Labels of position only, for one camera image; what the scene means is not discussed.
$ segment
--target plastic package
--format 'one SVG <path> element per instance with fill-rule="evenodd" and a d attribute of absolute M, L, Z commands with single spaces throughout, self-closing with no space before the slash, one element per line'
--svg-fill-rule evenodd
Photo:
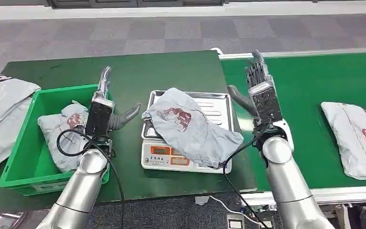
<path fill-rule="evenodd" d="M 84 132 L 88 121 L 88 109 L 73 101 L 74 104 L 66 106 L 61 114 L 44 115 L 37 119 L 37 123 L 43 132 L 51 157 L 55 166 L 63 173 L 74 171 L 78 168 L 79 156 L 65 156 L 57 148 L 57 137 L 67 129 L 81 128 Z M 61 148 L 69 153 L 76 154 L 81 151 L 83 137 L 76 133 L 65 133 L 61 138 Z"/>
<path fill-rule="evenodd" d="M 0 163 L 9 157 L 36 84 L 0 75 Z"/>
<path fill-rule="evenodd" d="M 345 174 L 366 180 L 366 111 L 332 102 L 323 102 L 321 107 L 336 136 Z"/>

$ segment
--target green table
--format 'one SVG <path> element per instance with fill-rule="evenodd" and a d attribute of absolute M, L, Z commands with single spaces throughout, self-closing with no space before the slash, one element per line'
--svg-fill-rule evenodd
<path fill-rule="evenodd" d="M 366 50 L 351 52 L 356 53 L 265 54 L 269 70 L 275 77 L 284 117 L 293 134 L 295 160 L 315 198 L 318 197 L 317 200 L 321 203 L 366 201 L 366 181 L 355 180 L 343 173 L 336 140 L 319 107 L 322 101 L 335 101 L 366 108 Z M 187 91 L 225 92 L 227 82 L 236 85 L 246 94 L 243 68 L 248 56 L 220 55 L 221 63 L 214 52 L 12 62 L 3 73 L 36 82 L 43 88 L 54 88 L 96 83 L 102 68 L 110 65 L 114 68 L 111 94 L 116 100 L 117 109 L 125 111 L 137 101 L 142 101 L 145 107 L 149 91 L 171 86 Z M 249 128 L 252 122 L 250 116 L 237 104 L 234 109 L 245 141 L 248 141 L 253 137 L 252 129 Z M 141 120 L 137 118 L 114 135 L 114 145 L 120 153 L 114 162 L 121 173 L 128 200 L 230 190 L 221 175 L 142 169 L 139 165 L 141 127 Z M 124 144 L 131 139 L 136 144 Z M 255 149 L 239 154 L 234 158 L 233 166 L 229 176 L 239 189 L 255 188 L 254 177 L 256 179 L 257 192 L 244 194 L 248 203 L 274 203 L 265 176 L 264 162 Z M 133 182 L 131 176 L 139 177 L 138 181 Z M 0 188 L 0 212 L 46 208 L 55 201 L 58 194 L 25 198 Z M 111 177 L 109 184 L 102 187 L 98 202 L 118 200 L 117 187 Z"/>
<path fill-rule="evenodd" d="M 49 89 L 97 83 L 102 69 L 107 65 L 113 68 L 109 91 L 120 112 L 139 101 L 142 102 L 142 113 L 152 90 L 177 87 L 183 91 L 226 92 L 221 63 L 214 51 L 11 62 L 3 74 Z M 240 131 L 236 118 L 234 127 Z M 113 147 L 118 152 L 113 162 L 118 169 L 126 200 L 231 191 L 221 174 L 143 169 L 140 163 L 141 130 L 142 120 L 136 117 L 113 134 Z M 0 165 L 0 175 L 4 165 L 5 162 Z M 229 176 L 239 189 L 255 190 L 252 174 L 246 153 L 233 160 Z M 114 176 L 112 173 L 110 175 L 109 182 L 100 191 L 98 204 L 120 199 Z M 15 191 L 0 188 L 0 212 L 50 208 L 59 194 L 23 197 Z"/>
<path fill-rule="evenodd" d="M 250 55 L 222 55 L 228 84 L 247 94 L 244 67 Z M 291 128 L 298 163 L 319 203 L 366 202 L 366 180 L 343 172 L 336 138 L 320 107 L 321 102 L 356 104 L 366 109 L 366 50 L 264 53 L 283 112 Z M 234 104 L 245 141 L 249 114 Z M 245 194 L 251 205 L 273 203 L 265 165 L 257 150 L 249 150 L 258 191 Z"/>

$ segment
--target scale platform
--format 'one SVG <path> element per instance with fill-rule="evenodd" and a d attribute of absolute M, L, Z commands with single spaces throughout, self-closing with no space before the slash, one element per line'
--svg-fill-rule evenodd
<path fill-rule="evenodd" d="M 154 104 L 165 91 L 152 91 L 149 96 L 148 108 Z M 200 106 L 207 119 L 229 131 L 234 130 L 232 118 L 232 102 L 229 94 L 185 92 Z M 141 137 L 141 165 L 145 169 L 173 170 L 200 173 L 223 173 L 223 169 L 213 169 L 185 158 L 180 152 L 167 145 L 155 131 L 150 120 L 144 120 Z M 229 161 L 225 172 L 229 173 L 232 161 Z"/>

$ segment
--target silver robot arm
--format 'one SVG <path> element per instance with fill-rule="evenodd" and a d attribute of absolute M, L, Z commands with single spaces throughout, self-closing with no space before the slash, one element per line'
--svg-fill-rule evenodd
<path fill-rule="evenodd" d="M 287 140 L 270 137 L 263 143 L 261 153 L 284 228 L 334 229 L 312 196 Z"/>
<path fill-rule="evenodd" d="M 273 77 L 259 51 L 246 68 L 248 97 L 228 86 L 231 97 L 254 118 L 256 147 L 286 229 L 334 229 L 323 215 L 293 158 L 294 143 L 283 119 Z"/>
<path fill-rule="evenodd" d="M 78 169 L 37 229 L 85 228 L 106 168 L 107 159 L 99 150 L 84 153 Z"/>
<path fill-rule="evenodd" d="M 103 69 L 98 89 L 93 94 L 84 131 L 84 134 L 95 142 L 95 147 L 100 147 L 107 154 L 111 152 L 112 146 L 110 132 L 125 126 L 139 113 L 141 108 L 141 104 L 137 104 L 124 114 L 113 114 L 114 102 L 106 99 L 110 84 L 110 70 L 109 66 Z M 37 229 L 85 228 L 102 186 L 102 178 L 108 168 L 108 161 L 96 148 L 85 150 L 84 143 L 88 143 L 88 140 L 86 139 L 81 144 L 79 153 L 82 156 L 77 170 Z M 57 139 L 57 147 L 60 150 L 59 139 Z"/>

